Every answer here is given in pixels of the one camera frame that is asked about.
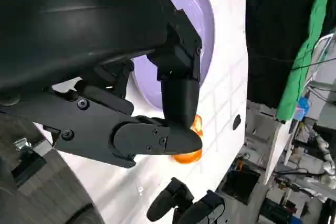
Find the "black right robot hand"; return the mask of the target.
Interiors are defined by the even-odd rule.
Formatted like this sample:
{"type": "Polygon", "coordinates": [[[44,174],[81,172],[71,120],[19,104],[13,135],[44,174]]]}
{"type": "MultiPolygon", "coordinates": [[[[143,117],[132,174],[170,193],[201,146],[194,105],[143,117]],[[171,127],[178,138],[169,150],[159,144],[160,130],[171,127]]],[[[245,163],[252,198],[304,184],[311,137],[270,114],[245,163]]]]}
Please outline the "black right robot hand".
{"type": "Polygon", "coordinates": [[[217,223],[225,208],[224,198],[211,190],[194,201],[187,185],[173,177],[151,203],[146,217],[155,222],[173,209],[172,223],[217,223]]]}

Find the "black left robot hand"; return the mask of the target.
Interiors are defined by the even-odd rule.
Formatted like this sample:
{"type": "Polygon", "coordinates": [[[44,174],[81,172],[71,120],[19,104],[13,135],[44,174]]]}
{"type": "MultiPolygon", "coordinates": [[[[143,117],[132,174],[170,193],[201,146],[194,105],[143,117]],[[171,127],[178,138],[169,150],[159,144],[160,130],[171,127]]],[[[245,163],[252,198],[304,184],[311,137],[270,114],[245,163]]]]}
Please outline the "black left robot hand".
{"type": "Polygon", "coordinates": [[[41,124],[54,148],[130,168],[198,151],[191,129],[202,40],[171,0],[1,0],[1,112],[41,124]],[[163,118],[133,116],[133,58],[157,67],[163,118]]]}

